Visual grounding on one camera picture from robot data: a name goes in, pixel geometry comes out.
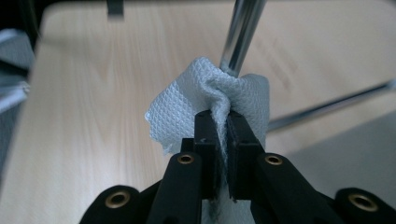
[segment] metal rod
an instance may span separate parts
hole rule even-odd
[[[238,77],[266,0],[236,0],[220,69]]]
[[[305,119],[312,119],[330,112],[334,110],[344,108],[348,105],[356,104],[360,101],[371,98],[372,96],[376,96],[379,93],[392,91],[396,89],[396,78],[382,83],[380,85],[374,86],[370,89],[359,91],[356,93],[352,93],[350,95],[332,100],[328,103],[324,103],[322,105],[316,105],[306,110],[299,111],[296,113],[292,113],[290,115],[270,120],[268,124],[267,132],[273,132],[275,130],[287,127],[291,124],[294,124],[299,121],[303,121]]]

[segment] light wood surface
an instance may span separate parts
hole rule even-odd
[[[198,56],[215,64],[233,3],[105,3],[47,10],[32,89],[7,163],[2,223],[78,223],[114,185],[144,189],[169,156],[149,138],[149,103]],[[241,74],[263,74],[271,117],[395,77],[396,9],[380,1],[280,1],[264,9]],[[395,94],[271,133],[284,155],[396,109]]]

